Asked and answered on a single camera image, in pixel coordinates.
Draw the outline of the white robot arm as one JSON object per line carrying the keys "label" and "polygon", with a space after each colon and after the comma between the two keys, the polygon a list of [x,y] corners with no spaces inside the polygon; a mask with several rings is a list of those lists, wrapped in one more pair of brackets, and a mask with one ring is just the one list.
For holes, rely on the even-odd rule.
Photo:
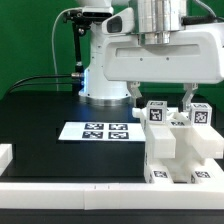
{"label": "white robot arm", "polygon": [[102,23],[103,74],[137,84],[182,83],[182,108],[190,109],[200,84],[224,80],[224,22],[213,14],[189,16],[187,0],[77,0],[85,17],[107,11]]}

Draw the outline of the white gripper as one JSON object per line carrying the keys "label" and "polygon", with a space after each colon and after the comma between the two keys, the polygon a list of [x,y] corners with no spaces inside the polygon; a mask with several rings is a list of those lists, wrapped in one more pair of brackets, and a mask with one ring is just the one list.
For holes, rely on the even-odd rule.
{"label": "white gripper", "polygon": [[111,36],[103,44],[103,73],[110,81],[134,81],[127,89],[135,108],[144,107],[139,82],[186,83],[179,111],[188,112],[198,84],[224,80],[224,27],[188,27],[173,32],[165,45]]}

